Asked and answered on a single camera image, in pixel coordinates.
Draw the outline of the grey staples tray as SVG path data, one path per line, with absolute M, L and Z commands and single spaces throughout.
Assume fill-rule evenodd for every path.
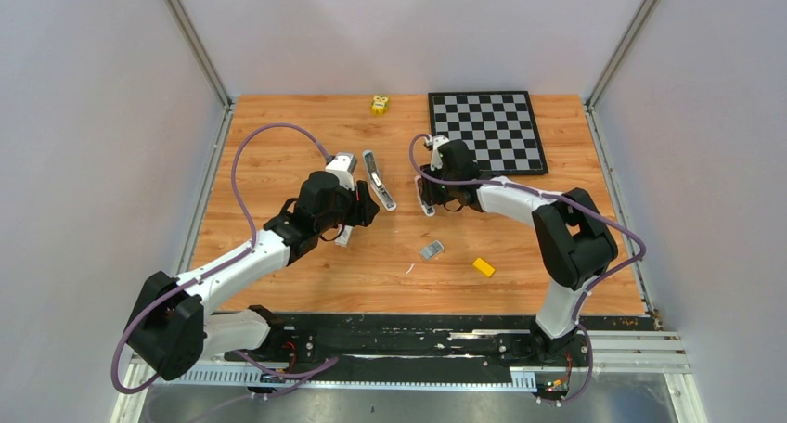
M 435 240 L 430 244 L 428 244 L 427 246 L 425 246 L 424 248 L 422 248 L 419 251 L 419 255 L 424 261 L 429 261 L 434 257 L 436 257 L 437 255 L 439 255 L 440 253 L 442 253 L 444 250 L 445 250 L 444 244 L 439 240 Z

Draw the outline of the white staples box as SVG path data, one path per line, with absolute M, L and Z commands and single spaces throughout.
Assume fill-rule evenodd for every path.
M 334 240 L 334 243 L 338 246 L 346 248 L 349 244 L 352 232 L 353 232 L 353 228 L 350 225 L 344 225 L 342 227 L 341 233 Z

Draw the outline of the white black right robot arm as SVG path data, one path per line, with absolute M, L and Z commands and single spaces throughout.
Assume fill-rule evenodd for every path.
M 535 318 L 530 352 L 542 365 L 553 365 L 567 352 L 565 336 L 574 332 L 581 301 L 618 256 L 609 230 L 592 197 L 583 189 L 566 193 L 523 186 L 505 176 L 482 174 L 473 153 L 460 139 L 424 135 L 431 153 L 419 167 L 423 206 L 456 202 L 477 212 L 501 215 L 535 230 L 548 292 Z

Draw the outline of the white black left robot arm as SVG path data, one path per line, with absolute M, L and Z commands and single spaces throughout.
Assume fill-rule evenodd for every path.
M 217 314 L 220 305 L 263 276 L 288 267 L 333 228 L 372 224 L 380 207 L 368 182 L 346 184 L 340 172 L 316 171 L 297 197 L 240 246 L 178 276 L 159 271 L 137 296 L 123 333 L 124 342 L 155 371 L 173 380 L 202 357 L 250 349 L 263 361 L 277 359 L 284 336 L 262 306 Z

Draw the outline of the pink white small stapler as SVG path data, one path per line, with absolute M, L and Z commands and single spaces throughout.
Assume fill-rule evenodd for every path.
M 436 209 L 429 202 L 429 200 L 431 198 L 428 196 L 428 193 L 426 191 L 426 186 L 424 184 L 424 179 L 421 176 L 416 175 L 414 177 L 414 181 L 416 183 L 416 188 L 417 188 L 417 191 L 418 191 L 418 201 L 419 201 L 419 205 L 420 205 L 421 209 L 423 210 L 424 214 L 427 217 L 433 217 L 436 214 Z

